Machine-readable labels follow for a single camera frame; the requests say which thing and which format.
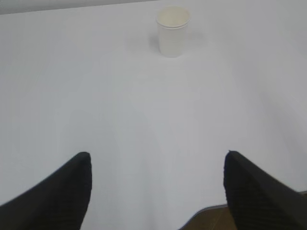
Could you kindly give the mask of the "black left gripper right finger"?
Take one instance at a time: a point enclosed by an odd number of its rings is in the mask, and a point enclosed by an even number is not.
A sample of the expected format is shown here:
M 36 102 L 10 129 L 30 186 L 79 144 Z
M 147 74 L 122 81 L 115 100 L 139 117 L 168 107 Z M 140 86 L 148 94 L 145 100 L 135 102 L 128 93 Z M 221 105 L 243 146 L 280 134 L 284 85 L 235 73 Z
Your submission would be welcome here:
M 307 198 L 237 151 L 224 161 L 227 205 L 239 230 L 305 230 Z

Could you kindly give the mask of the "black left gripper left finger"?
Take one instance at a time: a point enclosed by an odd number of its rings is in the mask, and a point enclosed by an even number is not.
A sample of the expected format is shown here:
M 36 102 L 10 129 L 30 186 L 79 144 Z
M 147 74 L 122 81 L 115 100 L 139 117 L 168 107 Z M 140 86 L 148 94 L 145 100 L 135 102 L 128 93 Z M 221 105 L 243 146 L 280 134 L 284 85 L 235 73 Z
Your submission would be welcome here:
M 36 186 L 1 205 L 2 230 L 79 230 L 92 191 L 92 164 L 80 152 Z

